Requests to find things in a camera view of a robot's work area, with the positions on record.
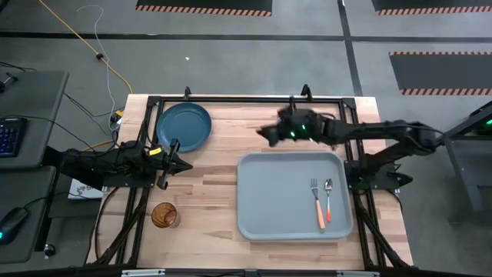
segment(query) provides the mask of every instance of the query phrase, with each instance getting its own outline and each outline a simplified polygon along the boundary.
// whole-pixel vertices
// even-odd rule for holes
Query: metal fork
[[[331,222],[331,211],[330,211],[330,192],[333,188],[333,181],[331,179],[327,179],[326,182],[324,183],[324,190],[328,194],[327,197],[327,211],[326,211],[326,220],[328,222]]]
[[[317,197],[317,180],[311,179],[311,191],[314,194],[314,199],[316,199],[316,211],[317,211],[317,221],[320,225],[320,229],[324,229],[324,219],[323,211],[321,210],[320,199]]]

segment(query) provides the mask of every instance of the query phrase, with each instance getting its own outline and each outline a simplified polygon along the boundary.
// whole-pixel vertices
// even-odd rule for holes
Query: keyboard
[[[0,159],[17,157],[26,126],[26,118],[0,119]]]

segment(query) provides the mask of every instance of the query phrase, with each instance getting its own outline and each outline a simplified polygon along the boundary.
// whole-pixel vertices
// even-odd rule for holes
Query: butcher block tabletop
[[[129,95],[119,134],[119,142],[135,140],[145,116],[149,95]],[[376,99],[356,97],[360,122],[379,122]],[[165,103],[165,109],[177,102]],[[361,244],[354,223],[344,239],[321,241],[249,241],[238,230],[237,167],[239,159],[251,152],[332,151],[346,158],[343,146],[313,142],[280,142],[269,148],[266,139],[256,133],[261,125],[277,121],[282,103],[199,102],[212,118],[211,134],[198,150],[179,153],[194,168],[168,178],[168,189],[151,189],[143,228],[139,268],[193,269],[363,269]],[[334,104],[297,104],[316,112],[330,112],[339,117]],[[153,109],[149,134],[153,134],[157,108]],[[385,148],[383,140],[364,141],[366,153]],[[109,200],[101,217],[98,232],[99,251],[110,246],[121,230],[129,189],[121,188]],[[386,191],[374,191],[374,201],[381,232],[394,250],[412,264],[404,220],[397,200]],[[153,225],[151,212],[156,205],[170,202],[181,215],[175,229]],[[376,260],[374,240],[367,231],[371,258]],[[133,245],[133,231],[128,237],[127,254]],[[88,262],[95,259],[91,249]]]

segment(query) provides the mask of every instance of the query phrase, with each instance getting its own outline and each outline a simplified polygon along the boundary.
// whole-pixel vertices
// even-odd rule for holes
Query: computer mouse
[[[18,207],[4,216],[0,221],[0,245],[7,245],[15,239],[28,215],[27,209]]]

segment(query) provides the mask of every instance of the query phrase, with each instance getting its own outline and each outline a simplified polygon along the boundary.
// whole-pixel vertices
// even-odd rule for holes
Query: gray floor
[[[192,35],[343,35],[336,0],[274,0],[271,18],[228,15],[180,15],[136,12],[135,0],[47,0],[53,10],[80,32],[92,32],[99,4],[105,14],[100,33]],[[487,37],[492,13],[378,17],[371,2],[346,0],[351,34],[357,36]],[[0,15],[0,31],[67,32],[34,0],[11,1]],[[132,84],[135,93],[297,94],[308,83],[316,95],[354,95],[343,42],[238,40],[103,40],[112,65]],[[419,120],[447,130],[491,100],[486,96],[402,96],[388,58],[389,51],[487,50],[489,44],[354,43],[364,96],[377,98],[384,120]],[[0,38],[0,61],[38,70],[71,73],[66,92],[95,114],[108,112],[105,67],[80,41],[72,39]],[[117,106],[128,90],[111,77]],[[105,126],[105,118],[98,121]],[[106,140],[67,99],[58,123],[89,143]],[[64,150],[83,144],[59,128],[50,145]],[[401,171],[414,182],[401,190],[405,225],[415,265],[422,269],[492,275],[490,227],[447,221],[466,205],[447,153],[402,160]],[[33,255],[26,265],[1,265],[1,272],[81,265],[93,219],[65,219],[52,227],[50,242],[59,255],[44,260]]]

